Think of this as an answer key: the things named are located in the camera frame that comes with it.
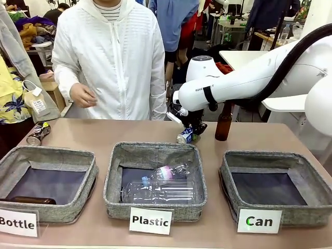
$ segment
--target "hood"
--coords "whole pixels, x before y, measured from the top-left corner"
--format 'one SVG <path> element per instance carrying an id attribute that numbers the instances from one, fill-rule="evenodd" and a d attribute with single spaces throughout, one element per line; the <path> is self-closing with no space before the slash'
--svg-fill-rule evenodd
<path id="1" fill-rule="evenodd" d="M 121 0 L 120 16 L 118 21 L 121 21 L 127 17 L 131 10 L 134 8 L 135 4 L 137 4 L 135 0 Z M 85 10 L 95 18 L 103 22 L 107 22 L 107 20 L 93 4 L 93 0 L 81 0 L 78 2 L 77 7 Z"/>

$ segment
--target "jacket zipper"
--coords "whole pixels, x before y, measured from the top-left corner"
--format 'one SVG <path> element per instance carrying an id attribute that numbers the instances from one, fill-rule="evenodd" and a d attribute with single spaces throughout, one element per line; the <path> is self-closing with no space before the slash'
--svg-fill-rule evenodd
<path id="1" fill-rule="evenodd" d="M 122 119 L 126 119 L 126 84 L 125 79 L 123 77 L 123 67 L 121 61 L 121 46 L 120 46 L 120 39 L 116 31 L 116 27 L 114 23 L 111 23 L 112 31 L 113 31 L 113 52 L 115 57 L 115 69 L 116 75 L 118 80 L 118 85 L 120 88 L 120 104 L 121 104 L 121 115 Z"/>

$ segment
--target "crushed can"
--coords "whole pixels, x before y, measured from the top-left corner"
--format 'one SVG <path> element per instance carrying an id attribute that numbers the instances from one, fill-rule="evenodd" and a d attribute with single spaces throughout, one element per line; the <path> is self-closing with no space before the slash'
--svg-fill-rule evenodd
<path id="1" fill-rule="evenodd" d="M 51 132 L 51 126 L 47 122 L 39 122 L 35 126 L 33 132 L 26 138 L 26 142 L 30 145 L 39 146 L 42 144 L 43 138 Z"/>
<path id="2" fill-rule="evenodd" d="M 194 137 L 193 128 L 189 127 L 181 132 L 176 139 L 179 144 L 190 144 L 194 140 Z"/>

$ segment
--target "floral shirt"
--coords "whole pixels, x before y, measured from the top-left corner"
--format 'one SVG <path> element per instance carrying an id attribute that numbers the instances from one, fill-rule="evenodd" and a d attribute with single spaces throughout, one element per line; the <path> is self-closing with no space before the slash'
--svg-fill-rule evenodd
<path id="1" fill-rule="evenodd" d="M 22 80 L 0 53 L 0 125 L 19 123 L 31 117 L 24 105 Z"/>

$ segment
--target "water bottle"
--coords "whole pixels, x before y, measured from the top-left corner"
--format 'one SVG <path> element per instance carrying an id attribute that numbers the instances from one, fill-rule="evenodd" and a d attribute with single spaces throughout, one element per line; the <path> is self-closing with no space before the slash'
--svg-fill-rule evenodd
<path id="1" fill-rule="evenodd" d="M 129 183 L 121 190 L 121 201 L 135 204 L 194 204 L 196 200 L 193 181 L 169 181 L 165 185 L 144 186 L 142 182 Z"/>
<path id="2" fill-rule="evenodd" d="M 286 27 L 282 30 L 282 33 L 280 35 L 280 45 L 285 45 L 286 44 L 286 40 L 288 39 L 289 33 L 290 33 L 290 28 L 289 28 L 289 24 L 286 25 Z"/>
<path id="3" fill-rule="evenodd" d="M 176 165 L 176 166 L 163 166 L 155 169 L 150 176 L 142 177 L 144 186 L 150 186 L 151 182 L 157 184 L 166 184 L 170 180 L 186 180 L 187 175 L 190 174 L 189 168 L 191 162 Z"/>

